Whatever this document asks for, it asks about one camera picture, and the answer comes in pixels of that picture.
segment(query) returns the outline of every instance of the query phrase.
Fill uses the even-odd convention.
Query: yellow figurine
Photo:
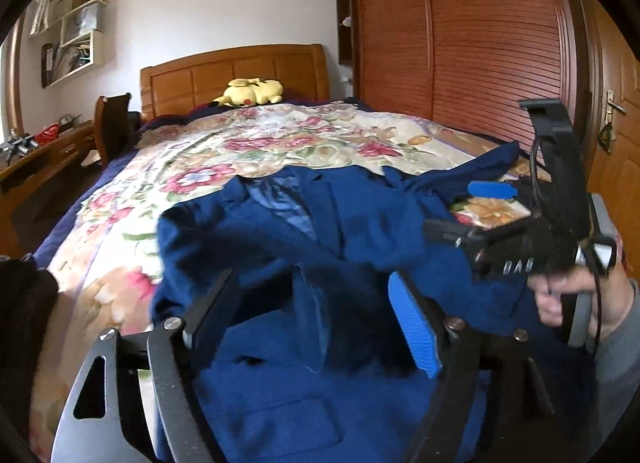
[[[229,83],[222,97],[214,100],[219,106],[247,107],[282,102],[282,84],[277,80],[237,78]]]

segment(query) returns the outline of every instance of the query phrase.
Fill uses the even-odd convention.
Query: human hand
[[[622,258],[622,248],[618,247],[618,259]],[[568,273],[546,277],[532,275],[527,284],[536,293],[536,304],[540,320],[551,327],[562,325],[562,305],[560,295],[590,291],[593,306],[589,335],[595,337],[598,324],[598,301],[595,293],[593,274],[584,266],[575,266]],[[634,287],[626,276],[622,263],[618,262],[609,272],[609,277],[600,280],[602,291],[602,332],[601,338],[613,333],[624,322],[634,302]]]

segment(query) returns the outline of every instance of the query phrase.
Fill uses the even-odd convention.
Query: bed
[[[214,108],[233,78],[274,78],[282,104]],[[69,211],[36,253],[60,287],[34,377],[30,443],[48,461],[66,396],[98,333],[150,328],[148,307],[162,278],[158,217],[176,202],[210,194],[234,176],[283,166],[360,165],[381,173],[449,169],[497,144],[429,120],[330,101],[322,47],[270,45],[202,53],[141,72],[146,125]],[[527,172],[522,159],[508,176]],[[492,227],[526,214],[516,203],[471,199],[451,209],[461,222]],[[141,374],[148,417],[153,399]]]

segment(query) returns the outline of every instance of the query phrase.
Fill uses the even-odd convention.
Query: blue gripper pad
[[[389,301],[418,369],[435,378],[442,370],[436,334],[397,272],[389,277]]]
[[[471,182],[466,190],[476,198],[511,199],[518,195],[513,185],[502,182]]]

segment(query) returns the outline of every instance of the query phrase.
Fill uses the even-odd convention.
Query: metal screw
[[[105,329],[100,333],[100,340],[111,340],[116,336],[116,331],[113,328]]]
[[[529,340],[529,333],[526,329],[517,328],[513,331],[513,338],[515,338],[518,342],[526,342]]]
[[[461,331],[466,326],[465,321],[460,317],[449,317],[444,321],[444,325],[451,331]]]
[[[178,329],[182,325],[182,319],[180,317],[169,317],[162,324],[164,325],[164,329]]]

